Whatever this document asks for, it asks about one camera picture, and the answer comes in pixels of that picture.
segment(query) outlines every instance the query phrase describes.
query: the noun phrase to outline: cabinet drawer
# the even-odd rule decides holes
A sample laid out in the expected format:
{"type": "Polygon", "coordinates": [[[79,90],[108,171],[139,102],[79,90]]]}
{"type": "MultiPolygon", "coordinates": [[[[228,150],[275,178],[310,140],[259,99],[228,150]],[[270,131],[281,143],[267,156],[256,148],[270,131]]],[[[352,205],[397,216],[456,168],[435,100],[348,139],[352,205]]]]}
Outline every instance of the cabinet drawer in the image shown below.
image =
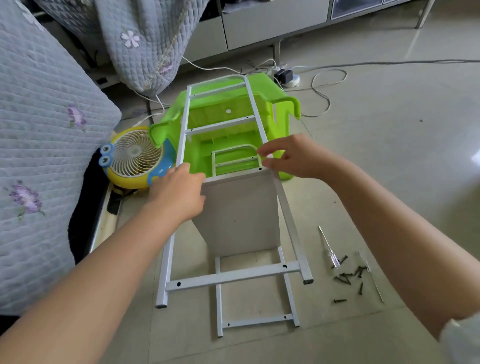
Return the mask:
{"type": "Polygon", "coordinates": [[[329,0],[275,0],[223,14],[228,49],[325,23],[328,5],[329,0]]]}
{"type": "MultiPolygon", "coordinates": [[[[200,22],[197,25],[190,38],[190,42],[187,45],[184,56],[186,59],[193,62],[224,53],[227,50],[223,22],[222,18],[219,16],[214,19],[200,22]]],[[[185,63],[187,63],[187,61],[182,59],[180,64],[185,63]]]]}

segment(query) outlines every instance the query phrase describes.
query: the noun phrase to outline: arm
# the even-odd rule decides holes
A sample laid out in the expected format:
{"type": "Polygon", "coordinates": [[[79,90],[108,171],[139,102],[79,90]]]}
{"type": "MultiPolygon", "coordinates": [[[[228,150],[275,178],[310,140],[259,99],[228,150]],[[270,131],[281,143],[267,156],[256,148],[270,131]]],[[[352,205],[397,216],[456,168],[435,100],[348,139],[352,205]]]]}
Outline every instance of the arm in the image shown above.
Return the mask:
{"type": "Polygon", "coordinates": [[[450,319],[480,312],[480,262],[353,163],[304,135],[258,149],[263,165],[326,182],[405,304],[437,339],[450,319]]]}
{"type": "Polygon", "coordinates": [[[105,240],[0,338],[0,363],[96,363],[166,240],[204,205],[190,165],[155,181],[142,211],[105,240]]]}

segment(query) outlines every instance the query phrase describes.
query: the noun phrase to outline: cartoon eye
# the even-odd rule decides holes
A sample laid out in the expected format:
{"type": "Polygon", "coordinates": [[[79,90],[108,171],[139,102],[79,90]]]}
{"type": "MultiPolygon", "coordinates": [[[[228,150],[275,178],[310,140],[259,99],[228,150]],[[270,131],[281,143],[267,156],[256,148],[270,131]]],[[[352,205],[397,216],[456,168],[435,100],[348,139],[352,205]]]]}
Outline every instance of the cartoon eye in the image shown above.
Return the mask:
{"type": "Polygon", "coordinates": [[[111,157],[111,156],[103,156],[103,157],[100,158],[100,160],[98,161],[98,164],[99,164],[101,167],[108,167],[111,163],[112,163],[112,157],[111,157]]]}
{"type": "Polygon", "coordinates": [[[100,148],[100,153],[102,153],[102,155],[108,154],[111,151],[112,151],[112,145],[111,144],[105,144],[104,146],[102,146],[100,148]]]}

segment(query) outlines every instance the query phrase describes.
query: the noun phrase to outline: forearm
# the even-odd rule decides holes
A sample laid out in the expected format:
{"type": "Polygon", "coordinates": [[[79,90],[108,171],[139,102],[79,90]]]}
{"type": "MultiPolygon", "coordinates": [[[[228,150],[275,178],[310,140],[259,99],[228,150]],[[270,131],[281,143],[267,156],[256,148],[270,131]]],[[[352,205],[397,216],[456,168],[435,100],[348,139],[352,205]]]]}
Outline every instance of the forearm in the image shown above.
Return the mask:
{"type": "Polygon", "coordinates": [[[0,362],[96,363],[178,225],[151,219],[144,207],[28,311],[1,337],[0,362]]]}
{"type": "Polygon", "coordinates": [[[325,181],[376,261],[436,337],[445,323],[480,311],[480,263],[360,168],[339,160],[325,181]]]}

